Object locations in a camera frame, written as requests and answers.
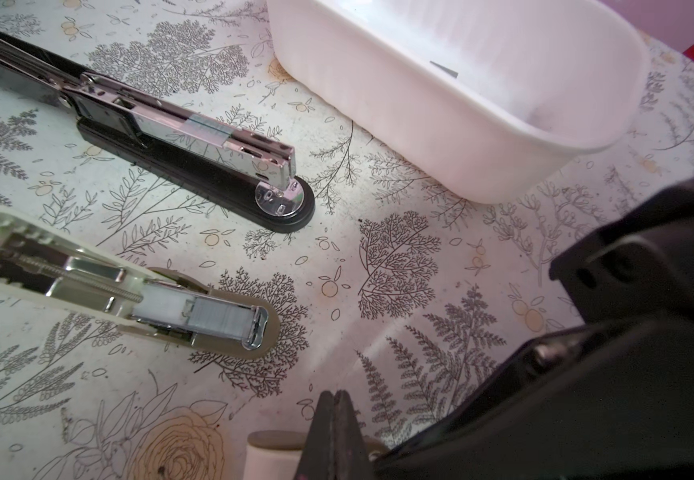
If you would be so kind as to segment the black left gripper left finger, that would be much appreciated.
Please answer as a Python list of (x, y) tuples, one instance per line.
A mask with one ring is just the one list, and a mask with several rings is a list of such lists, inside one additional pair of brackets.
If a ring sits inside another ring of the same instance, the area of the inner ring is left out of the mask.
[(334, 413), (335, 396), (330, 391), (324, 391), (317, 403), (315, 415), (294, 475), (295, 480), (335, 478)]

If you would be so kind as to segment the black stapler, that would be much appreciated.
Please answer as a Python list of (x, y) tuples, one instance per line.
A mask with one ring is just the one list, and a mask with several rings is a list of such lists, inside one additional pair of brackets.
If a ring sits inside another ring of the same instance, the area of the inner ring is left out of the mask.
[(292, 146), (146, 94), (0, 32), (0, 87), (63, 107), (82, 137), (266, 229), (315, 213)]

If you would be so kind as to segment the staple strip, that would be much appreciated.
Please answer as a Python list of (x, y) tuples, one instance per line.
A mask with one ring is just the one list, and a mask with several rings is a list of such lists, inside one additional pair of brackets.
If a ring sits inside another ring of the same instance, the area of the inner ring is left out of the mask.
[(136, 265), (2, 206), (0, 291), (113, 322), (125, 333), (240, 359), (264, 357), (282, 331), (267, 300)]
[(263, 430), (248, 436), (243, 479), (294, 479), (308, 433)]

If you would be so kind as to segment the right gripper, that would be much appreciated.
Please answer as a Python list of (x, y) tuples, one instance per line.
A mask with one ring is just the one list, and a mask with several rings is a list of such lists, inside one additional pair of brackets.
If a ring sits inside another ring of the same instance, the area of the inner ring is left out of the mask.
[(380, 479), (694, 479), (694, 178), (557, 257), (583, 318), (528, 341)]

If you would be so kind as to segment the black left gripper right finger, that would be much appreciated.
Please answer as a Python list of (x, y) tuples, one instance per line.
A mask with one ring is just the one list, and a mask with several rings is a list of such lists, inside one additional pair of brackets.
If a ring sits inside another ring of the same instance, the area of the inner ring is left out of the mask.
[(334, 399), (333, 478), (369, 480), (375, 474), (349, 393), (339, 390)]

